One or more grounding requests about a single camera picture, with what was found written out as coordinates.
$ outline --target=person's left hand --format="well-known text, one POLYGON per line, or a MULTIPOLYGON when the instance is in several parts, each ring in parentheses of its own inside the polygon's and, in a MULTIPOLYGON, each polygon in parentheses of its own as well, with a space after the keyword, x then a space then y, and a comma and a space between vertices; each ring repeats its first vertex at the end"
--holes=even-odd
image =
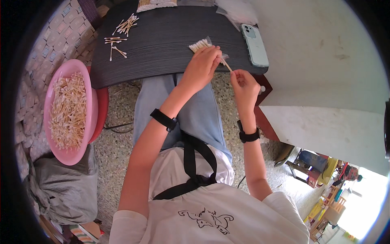
POLYGON ((178 86, 193 94, 200 91, 213 78, 221 56, 222 52, 219 46, 200 48, 189 62, 178 86))

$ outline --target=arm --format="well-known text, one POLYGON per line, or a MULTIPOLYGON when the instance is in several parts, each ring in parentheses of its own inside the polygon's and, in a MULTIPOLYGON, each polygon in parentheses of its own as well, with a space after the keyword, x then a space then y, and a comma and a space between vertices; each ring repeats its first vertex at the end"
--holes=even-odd
MULTIPOLYGON (((184 104, 211 81, 221 55, 219 47, 199 49, 160 111, 169 118, 176 117, 184 104)), ((118 210, 132 210, 148 218, 150 173, 167 134, 167 128, 153 118, 145 127, 130 155, 118 210)))
MULTIPOLYGON (((256 132, 253 108, 260 85, 248 71, 241 69, 232 72, 230 80, 243 130, 245 134, 253 134, 256 132)), ((272 193, 272 190, 266 179, 266 167, 259 139, 244 143, 244 164, 249 192, 262 201, 272 193)))

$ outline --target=terrazzo floor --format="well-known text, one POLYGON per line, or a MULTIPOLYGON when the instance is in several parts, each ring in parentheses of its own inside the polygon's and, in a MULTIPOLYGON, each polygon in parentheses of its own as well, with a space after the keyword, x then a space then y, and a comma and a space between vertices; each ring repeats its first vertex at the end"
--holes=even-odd
MULTIPOLYGON (((232 166, 236 174, 233 186, 237 187, 245 172, 243 146, 238 137, 236 124, 238 113, 230 76, 228 73, 217 73, 211 83, 220 108, 227 148, 233 155, 232 166)), ((134 107, 140 88, 140 82, 122 83, 109 88, 110 102, 106 120, 108 126, 121 125, 134 120, 134 107)), ((95 157, 99 165, 97 218, 103 222, 101 229, 106 233, 101 237, 101 243, 108 243, 112 217, 118 207, 129 156, 133 148, 132 129, 132 125, 115 129, 117 132, 127 132, 122 134, 103 130, 94 142, 95 157)), ((305 218, 318 201, 322 188, 313 189, 294 179, 287 166, 273 167, 275 159, 285 146, 284 143, 270 141, 261 146, 267 168, 267 181, 271 189, 288 194, 295 201, 300 216, 305 218)), ((245 180, 241 183, 240 189, 249 193, 245 180)))

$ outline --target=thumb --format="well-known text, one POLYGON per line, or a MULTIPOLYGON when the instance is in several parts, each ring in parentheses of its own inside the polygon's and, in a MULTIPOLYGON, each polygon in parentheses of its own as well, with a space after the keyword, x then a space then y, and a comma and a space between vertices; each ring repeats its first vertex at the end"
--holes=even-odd
POLYGON ((240 85, 238 84, 237 77, 234 72, 230 72, 230 83, 232 84, 234 91, 239 89, 240 85))
POLYGON ((211 69, 210 69, 210 73, 209 74, 211 74, 211 75, 214 74, 214 71, 217 68, 217 66, 218 66, 220 61, 221 61, 221 59, 218 58, 218 57, 214 59, 213 64, 211 65, 211 69))

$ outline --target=white t-shirt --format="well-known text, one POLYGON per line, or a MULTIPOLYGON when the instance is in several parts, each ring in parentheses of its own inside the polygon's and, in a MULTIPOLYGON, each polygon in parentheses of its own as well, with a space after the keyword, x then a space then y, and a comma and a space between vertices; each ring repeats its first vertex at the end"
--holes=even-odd
MULTIPOLYGON (((152 201, 157 194, 189 179, 182 148, 161 152, 151 171, 149 219, 130 210, 116 212, 110 244, 309 242, 309 231, 290 197, 274 192, 259 201, 232 187, 234 172, 228 158, 208 147, 217 160, 218 183, 171 200, 152 201)), ((210 165, 198 152, 195 157, 197 174, 210 176, 210 165)))

